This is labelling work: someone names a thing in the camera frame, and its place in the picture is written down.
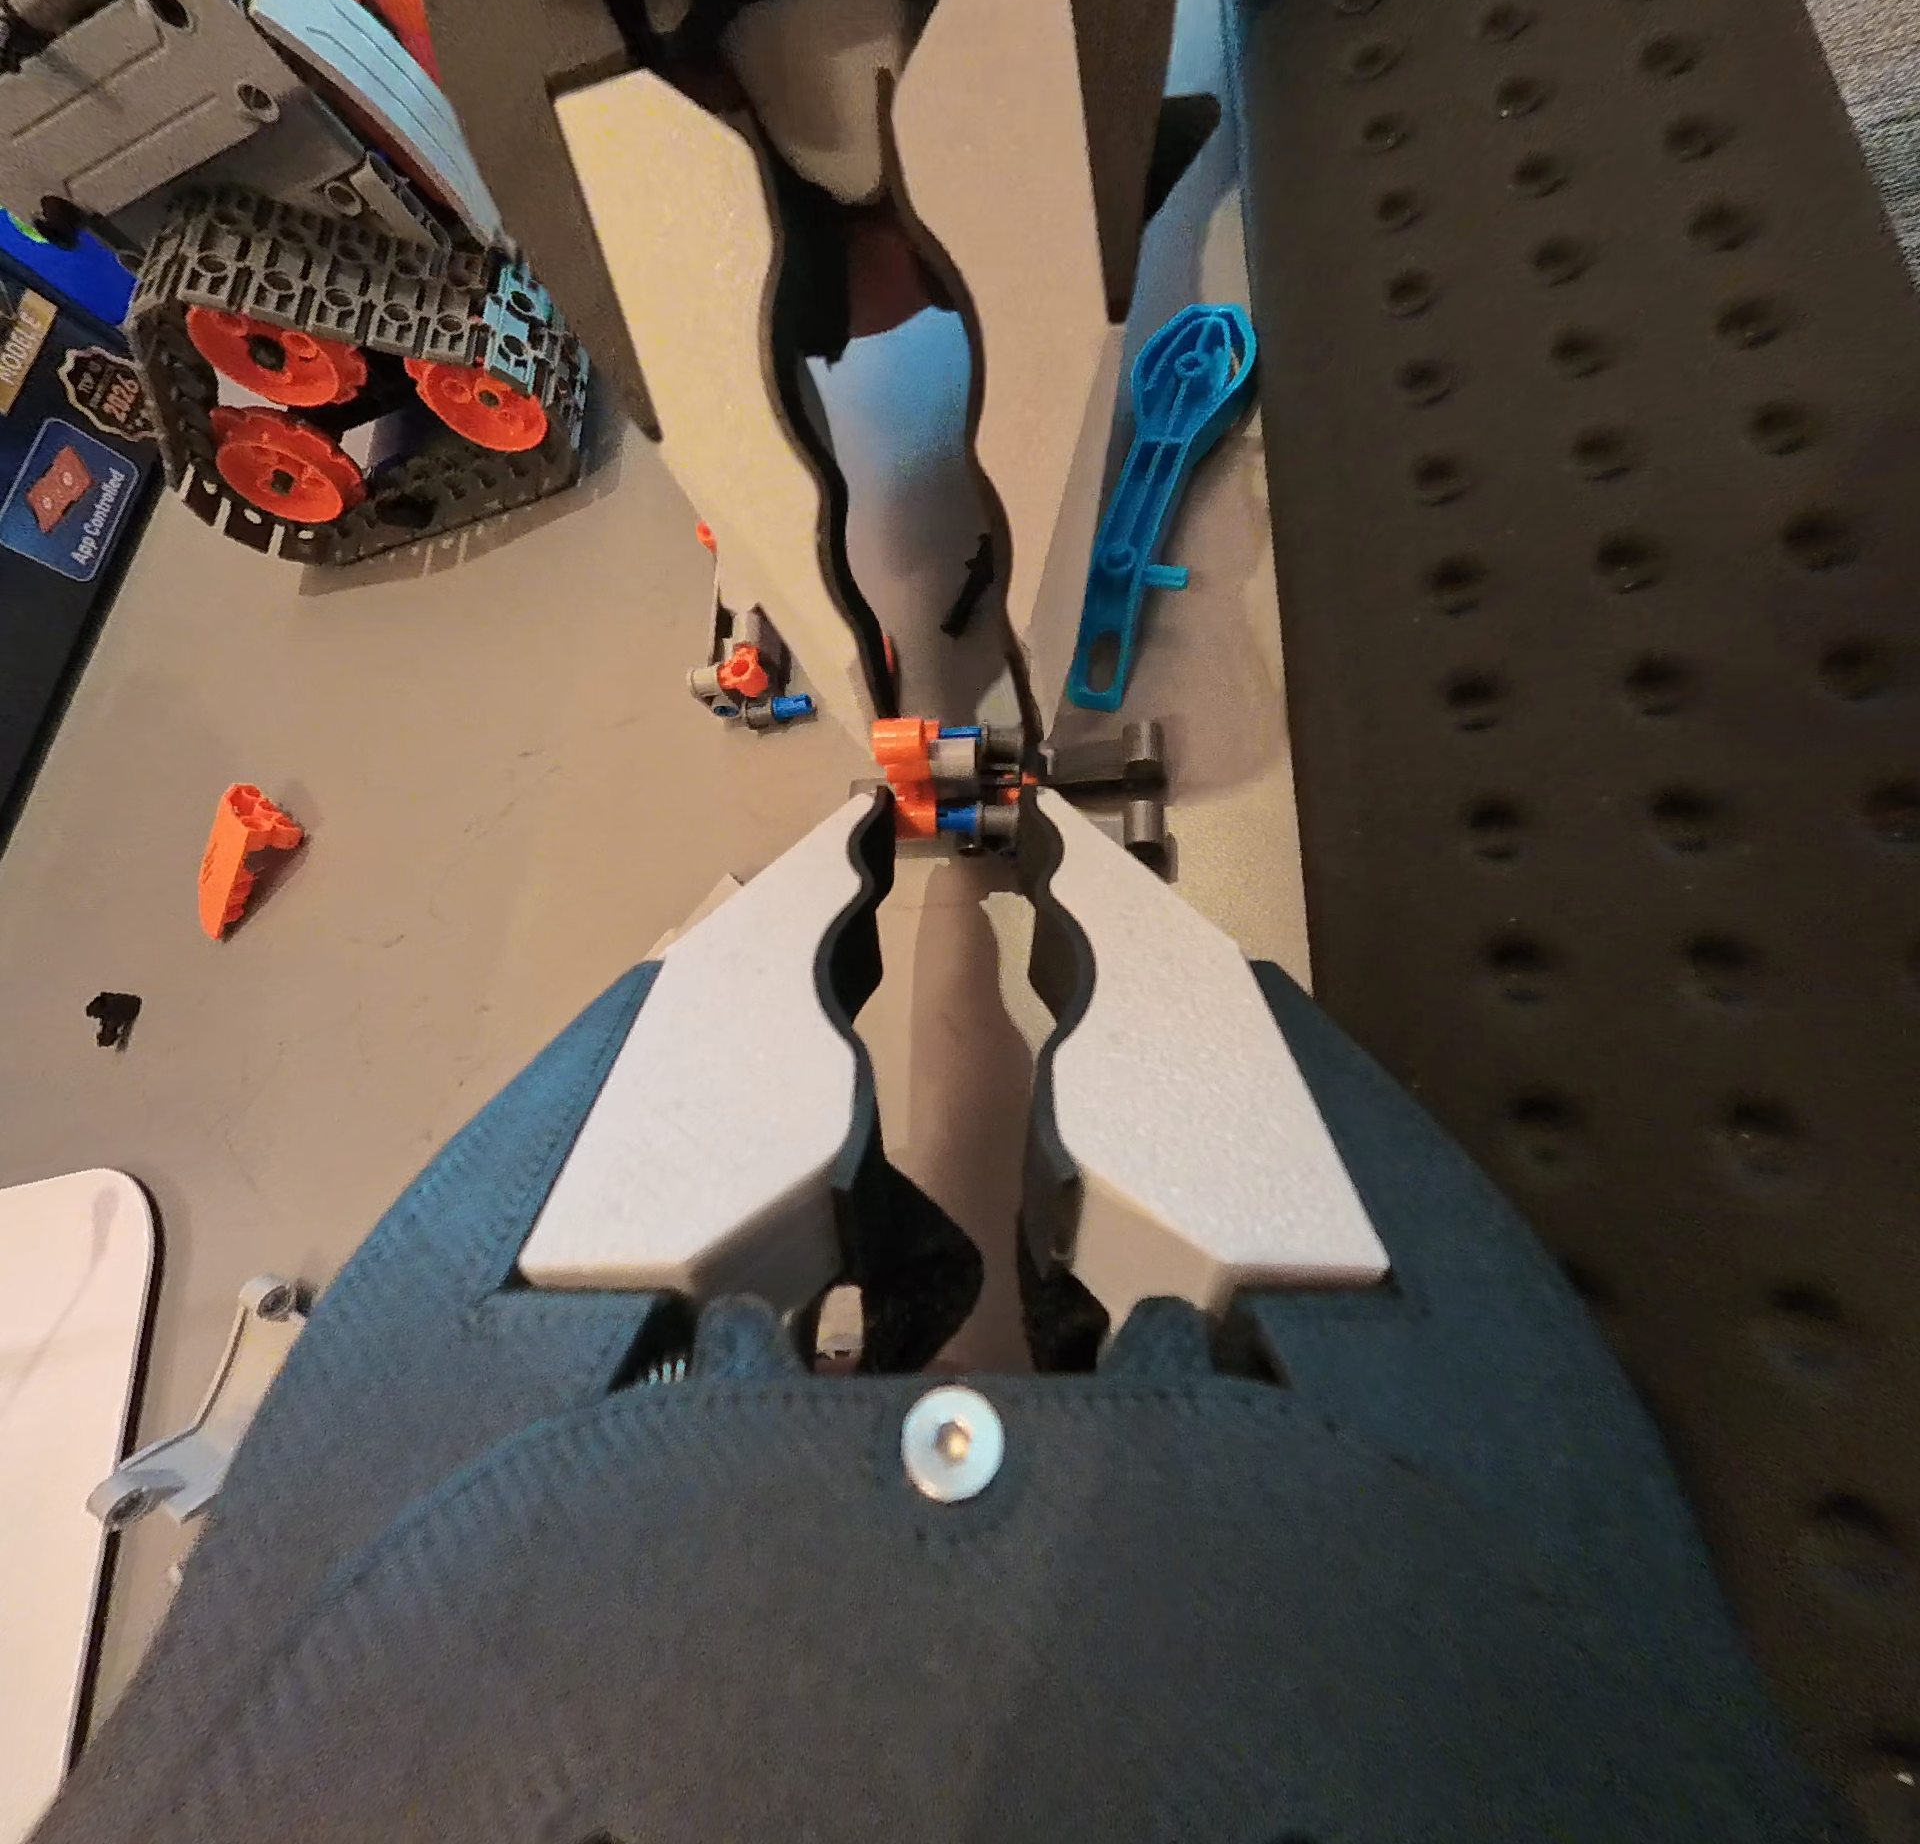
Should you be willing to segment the white book stand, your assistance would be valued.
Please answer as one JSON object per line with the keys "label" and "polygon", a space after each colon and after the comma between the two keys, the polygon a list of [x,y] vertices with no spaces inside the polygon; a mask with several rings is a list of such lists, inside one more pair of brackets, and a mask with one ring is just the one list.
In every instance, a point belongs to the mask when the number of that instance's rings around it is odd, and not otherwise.
{"label": "white book stand", "polygon": [[72,1753],[106,1527],[157,1266],[145,1191],[110,1167],[2,1194],[2,1837],[24,1840]]}

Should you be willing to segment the dark blue robot kit box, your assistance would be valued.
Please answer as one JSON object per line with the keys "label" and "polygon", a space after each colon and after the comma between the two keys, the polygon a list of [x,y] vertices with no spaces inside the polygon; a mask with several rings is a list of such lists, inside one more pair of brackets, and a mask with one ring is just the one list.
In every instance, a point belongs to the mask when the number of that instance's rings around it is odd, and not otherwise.
{"label": "dark blue robot kit box", "polygon": [[134,276],[2,219],[2,823],[53,741],[160,488]]}

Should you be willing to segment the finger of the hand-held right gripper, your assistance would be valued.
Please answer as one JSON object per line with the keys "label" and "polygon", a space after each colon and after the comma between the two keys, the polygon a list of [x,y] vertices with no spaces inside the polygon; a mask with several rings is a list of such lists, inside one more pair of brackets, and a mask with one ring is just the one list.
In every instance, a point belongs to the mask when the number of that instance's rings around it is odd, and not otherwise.
{"label": "finger of the hand-held right gripper", "polygon": [[997,629],[1025,717],[1051,735],[1121,344],[1071,0],[937,0],[886,128],[901,211],[966,329],[966,457],[989,514]]}
{"label": "finger of the hand-held right gripper", "polygon": [[660,457],[840,721],[897,710],[887,645],[845,548],[845,488],[776,350],[776,178],[742,110],[632,70],[562,94],[563,147],[660,423]]}

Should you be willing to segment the cyan plastic brick tool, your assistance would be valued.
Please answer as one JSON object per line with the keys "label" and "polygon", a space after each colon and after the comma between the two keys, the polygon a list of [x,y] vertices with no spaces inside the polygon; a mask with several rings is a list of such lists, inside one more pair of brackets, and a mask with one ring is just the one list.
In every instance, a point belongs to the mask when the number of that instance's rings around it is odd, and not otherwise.
{"label": "cyan plastic brick tool", "polygon": [[1245,416],[1256,364],[1254,322],[1234,302],[1192,302],[1141,347],[1133,438],[1096,532],[1066,683],[1070,704],[1117,711],[1147,593],[1188,588],[1188,567],[1164,561],[1171,530],[1194,472]]}

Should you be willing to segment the black perforated pad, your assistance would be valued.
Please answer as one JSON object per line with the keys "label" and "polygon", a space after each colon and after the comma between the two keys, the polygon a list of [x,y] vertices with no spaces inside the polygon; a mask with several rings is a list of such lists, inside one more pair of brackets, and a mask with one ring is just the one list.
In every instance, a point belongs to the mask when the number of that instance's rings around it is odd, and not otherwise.
{"label": "black perforated pad", "polygon": [[1915,290],[1802,0],[1239,0],[1313,990],[1915,1840]]}

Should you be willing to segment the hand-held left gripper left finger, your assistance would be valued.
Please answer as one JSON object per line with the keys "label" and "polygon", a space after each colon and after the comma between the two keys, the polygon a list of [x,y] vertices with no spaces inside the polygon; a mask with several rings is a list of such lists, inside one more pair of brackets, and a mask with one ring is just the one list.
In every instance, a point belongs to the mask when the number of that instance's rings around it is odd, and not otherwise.
{"label": "hand-held left gripper left finger", "polygon": [[857,792],[654,963],[518,1255],[552,1291],[816,1299],[879,1151],[856,1014],[893,805]]}

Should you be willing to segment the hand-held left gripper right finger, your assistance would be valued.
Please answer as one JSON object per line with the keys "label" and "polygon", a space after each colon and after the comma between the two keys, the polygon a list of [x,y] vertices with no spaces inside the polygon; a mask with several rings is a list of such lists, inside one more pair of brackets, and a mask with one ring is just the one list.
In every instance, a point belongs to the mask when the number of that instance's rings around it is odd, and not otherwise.
{"label": "hand-held left gripper right finger", "polygon": [[1370,1288],[1388,1254],[1232,938],[1058,792],[1027,795],[1052,1017],[1027,1249],[1098,1303]]}

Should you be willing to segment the grey tracked toy robot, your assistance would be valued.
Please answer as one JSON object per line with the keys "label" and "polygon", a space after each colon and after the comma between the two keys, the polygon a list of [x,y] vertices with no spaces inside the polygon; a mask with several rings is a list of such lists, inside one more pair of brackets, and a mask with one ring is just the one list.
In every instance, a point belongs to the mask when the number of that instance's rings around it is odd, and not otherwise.
{"label": "grey tracked toy robot", "polygon": [[5,0],[5,255],[117,336],[71,376],[209,527],[349,567],[559,498],[590,361],[425,0]]}

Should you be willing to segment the light grey curved panel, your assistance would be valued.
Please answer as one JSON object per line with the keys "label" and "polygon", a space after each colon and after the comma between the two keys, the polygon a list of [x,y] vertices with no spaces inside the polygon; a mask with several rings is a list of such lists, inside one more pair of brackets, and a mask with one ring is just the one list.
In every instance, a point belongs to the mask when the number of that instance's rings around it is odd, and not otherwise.
{"label": "light grey curved panel", "polygon": [[196,1420],[123,1458],[87,1495],[85,1508],[106,1531],[123,1531],[154,1513],[187,1522],[212,1503],[302,1327],[297,1280],[261,1275],[243,1288]]}

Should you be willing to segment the grey white orange brick arm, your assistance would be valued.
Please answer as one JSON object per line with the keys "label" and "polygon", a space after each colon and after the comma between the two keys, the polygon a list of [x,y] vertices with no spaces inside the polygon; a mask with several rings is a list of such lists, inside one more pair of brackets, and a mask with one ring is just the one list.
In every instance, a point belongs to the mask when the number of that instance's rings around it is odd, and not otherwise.
{"label": "grey white orange brick arm", "polygon": [[711,561],[705,659],[686,673],[687,694],[716,721],[757,735],[782,733],[818,717],[813,694],[795,683],[792,656],[760,607],[725,598],[719,538],[705,519],[694,536]]}

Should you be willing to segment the orange wedge brick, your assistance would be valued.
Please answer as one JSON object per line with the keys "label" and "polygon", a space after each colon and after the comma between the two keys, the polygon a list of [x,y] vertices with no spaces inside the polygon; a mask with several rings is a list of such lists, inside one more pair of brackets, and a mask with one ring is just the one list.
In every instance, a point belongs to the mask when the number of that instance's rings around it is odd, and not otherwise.
{"label": "orange wedge brick", "polygon": [[304,827],[261,788],[236,781],[215,807],[202,852],[196,910],[212,942],[248,913],[263,868],[289,857],[304,841]]}

